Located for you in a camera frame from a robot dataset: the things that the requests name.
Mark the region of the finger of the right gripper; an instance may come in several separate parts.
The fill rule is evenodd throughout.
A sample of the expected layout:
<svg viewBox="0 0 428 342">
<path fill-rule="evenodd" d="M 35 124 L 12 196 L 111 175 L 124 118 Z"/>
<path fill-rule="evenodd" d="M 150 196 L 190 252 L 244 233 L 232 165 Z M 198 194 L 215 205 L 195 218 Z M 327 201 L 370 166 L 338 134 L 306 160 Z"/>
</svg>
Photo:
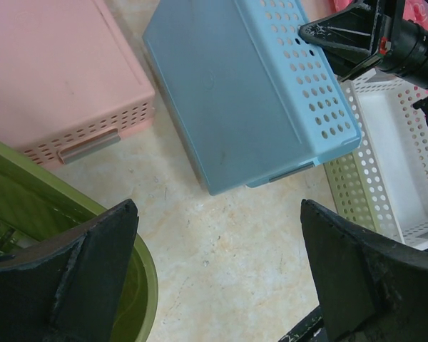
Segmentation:
<svg viewBox="0 0 428 342">
<path fill-rule="evenodd" d="M 354 64 L 378 50 L 381 1 L 353 1 L 345 9 L 299 28 L 301 39 Z"/>
</svg>

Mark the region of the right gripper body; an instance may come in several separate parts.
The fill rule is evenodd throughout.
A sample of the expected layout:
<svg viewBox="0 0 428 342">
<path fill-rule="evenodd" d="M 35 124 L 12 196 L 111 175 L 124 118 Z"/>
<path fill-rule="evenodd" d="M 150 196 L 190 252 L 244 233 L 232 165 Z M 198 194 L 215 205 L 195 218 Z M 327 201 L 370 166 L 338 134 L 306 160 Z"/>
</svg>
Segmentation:
<svg viewBox="0 0 428 342">
<path fill-rule="evenodd" d="M 378 68 L 428 90 L 428 28 L 406 19 L 405 6 L 405 1 L 350 1 L 338 11 L 348 35 L 342 80 Z M 423 111 L 428 126 L 428 96 L 412 107 Z"/>
</svg>

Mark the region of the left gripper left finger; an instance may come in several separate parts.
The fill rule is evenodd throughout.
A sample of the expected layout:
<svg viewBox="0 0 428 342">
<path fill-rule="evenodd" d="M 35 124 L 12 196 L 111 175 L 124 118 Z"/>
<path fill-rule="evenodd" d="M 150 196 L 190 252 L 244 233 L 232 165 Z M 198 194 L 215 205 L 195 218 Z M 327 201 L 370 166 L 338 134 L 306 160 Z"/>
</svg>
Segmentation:
<svg viewBox="0 0 428 342">
<path fill-rule="evenodd" d="M 109 341 L 137 226 L 128 199 L 0 256 L 0 341 Z"/>
</svg>

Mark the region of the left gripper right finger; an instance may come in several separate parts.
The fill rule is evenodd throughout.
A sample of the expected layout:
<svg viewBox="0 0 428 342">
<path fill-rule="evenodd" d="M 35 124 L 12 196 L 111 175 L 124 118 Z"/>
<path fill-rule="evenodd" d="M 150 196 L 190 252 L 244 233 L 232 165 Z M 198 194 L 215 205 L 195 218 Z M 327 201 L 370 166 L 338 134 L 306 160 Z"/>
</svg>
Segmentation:
<svg viewBox="0 0 428 342">
<path fill-rule="evenodd" d="M 428 341 L 428 252 L 309 199 L 300 221 L 329 341 Z"/>
</svg>

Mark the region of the light green perforated tray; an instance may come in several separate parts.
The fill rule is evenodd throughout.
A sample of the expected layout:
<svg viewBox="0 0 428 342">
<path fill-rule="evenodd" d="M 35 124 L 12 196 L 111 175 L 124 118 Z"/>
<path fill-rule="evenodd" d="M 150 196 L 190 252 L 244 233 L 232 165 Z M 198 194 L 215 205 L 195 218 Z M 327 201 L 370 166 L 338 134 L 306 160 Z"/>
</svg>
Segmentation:
<svg viewBox="0 0 428 342">
<path fill-rule="evenodd" d="M 371 209 L 352 153 L 324 164 L 337 213 L 376 232 Z"/>
</svg>

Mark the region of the white perforated tray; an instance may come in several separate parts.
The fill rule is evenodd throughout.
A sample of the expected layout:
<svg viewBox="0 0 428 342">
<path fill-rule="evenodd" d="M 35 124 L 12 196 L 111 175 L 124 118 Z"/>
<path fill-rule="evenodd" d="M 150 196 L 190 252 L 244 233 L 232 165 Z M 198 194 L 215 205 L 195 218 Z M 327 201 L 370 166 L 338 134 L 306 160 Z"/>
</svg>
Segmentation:
<svg viewBox="0 0 428 342">
<path fill-rule="evenodd" d="M 371 70 L 342 90 L 362 132 L 353 152 L 376 232 L 428 252 L 428 90 Z"/>
</svg>

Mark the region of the blue perforated tray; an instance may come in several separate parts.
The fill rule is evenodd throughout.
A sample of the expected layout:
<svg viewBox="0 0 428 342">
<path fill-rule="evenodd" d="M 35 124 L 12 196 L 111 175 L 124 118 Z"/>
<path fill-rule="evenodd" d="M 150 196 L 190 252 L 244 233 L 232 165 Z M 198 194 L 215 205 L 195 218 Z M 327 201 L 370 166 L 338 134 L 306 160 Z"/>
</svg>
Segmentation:
<svg viewBox="0 0 428 342">
<path fill-rule="evenodd" d="M 161 1 L 143 34 L 212 195 L 342 157 L 362 133 L 300 1 Z"/>
</svg>

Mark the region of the pink perforated tray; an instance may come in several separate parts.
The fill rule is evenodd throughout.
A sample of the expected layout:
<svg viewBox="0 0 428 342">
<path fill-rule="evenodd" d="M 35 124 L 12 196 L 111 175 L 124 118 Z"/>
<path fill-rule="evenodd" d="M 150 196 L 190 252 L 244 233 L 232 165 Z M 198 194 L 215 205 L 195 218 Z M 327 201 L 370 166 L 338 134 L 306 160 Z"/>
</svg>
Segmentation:
<svg viewBox="0 0 428 342">
<path fill-rule="evenodd" d="M 151 126 L 156 93 L 103 1 L 0 1 L 0 141 L 51 169 Z"/>
</svg>

